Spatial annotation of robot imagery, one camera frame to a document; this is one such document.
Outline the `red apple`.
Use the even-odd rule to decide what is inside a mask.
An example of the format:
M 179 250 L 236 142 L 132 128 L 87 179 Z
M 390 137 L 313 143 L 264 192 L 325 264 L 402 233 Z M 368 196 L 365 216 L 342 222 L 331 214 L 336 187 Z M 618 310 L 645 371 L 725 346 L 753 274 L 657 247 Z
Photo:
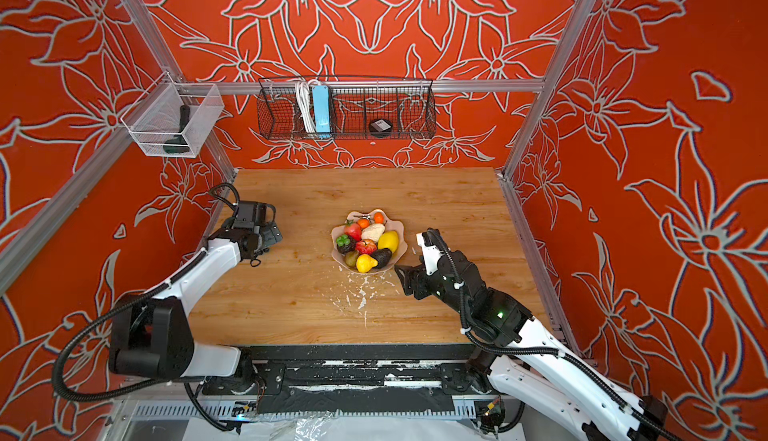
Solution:
M 353 220 L 348 220 L 344 227 L 344 233 L 348 235 L 354 242 L 362 239 L 363 228 Z

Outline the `brown kiwi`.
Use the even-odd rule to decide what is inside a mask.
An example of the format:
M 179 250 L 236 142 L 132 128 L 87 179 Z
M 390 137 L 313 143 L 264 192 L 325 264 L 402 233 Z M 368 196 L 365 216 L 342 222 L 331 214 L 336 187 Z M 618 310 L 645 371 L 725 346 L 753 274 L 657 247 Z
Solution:
M 356 250 L 346 253 L 344 256 L 345 265 L 351 269 L 355 269 L 359 255 L 360 253 Z

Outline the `red wrinkled strawberry fruit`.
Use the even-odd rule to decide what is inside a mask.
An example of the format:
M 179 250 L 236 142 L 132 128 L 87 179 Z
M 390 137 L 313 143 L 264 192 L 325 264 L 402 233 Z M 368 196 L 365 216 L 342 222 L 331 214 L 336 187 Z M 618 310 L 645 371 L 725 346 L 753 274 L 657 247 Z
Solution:
M 378 246 L 371 239 L 361 239 L 355 244 L 355 249 L 360 254 L 372 255 L 378 249 Z

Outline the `small yellow lemon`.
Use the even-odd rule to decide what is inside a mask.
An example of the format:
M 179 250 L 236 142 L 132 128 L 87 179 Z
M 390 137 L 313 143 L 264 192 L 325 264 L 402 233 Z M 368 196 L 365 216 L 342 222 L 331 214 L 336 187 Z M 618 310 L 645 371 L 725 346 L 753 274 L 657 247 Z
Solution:
M 368 273 L 379 265 L 378 260 L 369 254 L 360 254 L 355 262 L 355 267 L 359 273 Z

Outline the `beige garlic-like fruit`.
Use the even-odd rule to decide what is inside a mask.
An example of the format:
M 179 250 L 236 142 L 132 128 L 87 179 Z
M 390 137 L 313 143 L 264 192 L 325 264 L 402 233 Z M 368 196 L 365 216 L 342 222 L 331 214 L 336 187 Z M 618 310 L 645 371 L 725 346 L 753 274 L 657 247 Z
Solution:
M 386 232 L 386 226 L 382 223 L 373 223 L 362 230 L 361 238 L 377 243 L 381 236 Z

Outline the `dark avocado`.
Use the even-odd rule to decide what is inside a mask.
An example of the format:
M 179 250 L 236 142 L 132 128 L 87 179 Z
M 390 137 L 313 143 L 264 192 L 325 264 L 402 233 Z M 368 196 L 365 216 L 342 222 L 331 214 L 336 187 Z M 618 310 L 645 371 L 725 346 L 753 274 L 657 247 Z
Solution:
M 380 270 L 385 268 L 392 258 L 392 251 L 389 248 L 377 249 L 371 254 L 371 257 L 376 261 L 375 269 Z

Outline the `large yellow lemon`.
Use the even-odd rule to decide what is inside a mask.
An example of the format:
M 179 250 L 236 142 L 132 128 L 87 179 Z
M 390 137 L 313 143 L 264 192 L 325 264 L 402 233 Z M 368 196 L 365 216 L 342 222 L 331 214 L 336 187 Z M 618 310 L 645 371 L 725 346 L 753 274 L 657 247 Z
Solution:
M 379 250 L 388 249 L 392 254 L 395 254 L 400 246 L 400 236 L 397 231 L 389 230 L 385 231 L 377 241 L 377 247 Z

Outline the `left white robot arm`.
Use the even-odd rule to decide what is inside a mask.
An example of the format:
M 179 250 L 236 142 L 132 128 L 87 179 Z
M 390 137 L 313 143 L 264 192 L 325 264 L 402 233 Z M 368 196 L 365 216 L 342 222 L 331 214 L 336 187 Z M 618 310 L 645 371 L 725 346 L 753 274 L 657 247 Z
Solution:
M 189 315 L 224 274 L 244 261 L 256 265 L 281 240 L 273 205 L 237 203 L 233 216 L 157 286 L 158 293 L 145 300 L 131 297 L 132 306 L 112 319 L 110 371 L 158 380 L 234 375 L 241 351 L 196 341 Z

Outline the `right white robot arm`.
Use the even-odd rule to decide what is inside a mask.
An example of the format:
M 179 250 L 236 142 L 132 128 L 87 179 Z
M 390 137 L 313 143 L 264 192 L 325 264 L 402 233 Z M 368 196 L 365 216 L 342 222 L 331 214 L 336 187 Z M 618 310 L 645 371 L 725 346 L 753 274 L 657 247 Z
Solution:
M 477 349 L 476 371 L 579 440 L 673 439 L 666 408 L 618 386 L 577 357 L 511 295 L 486 285 L 477 266 L 444 243 L 418 241 L 417 266 L 396 266 L 403 291 L 434 296 L 456 311 Z

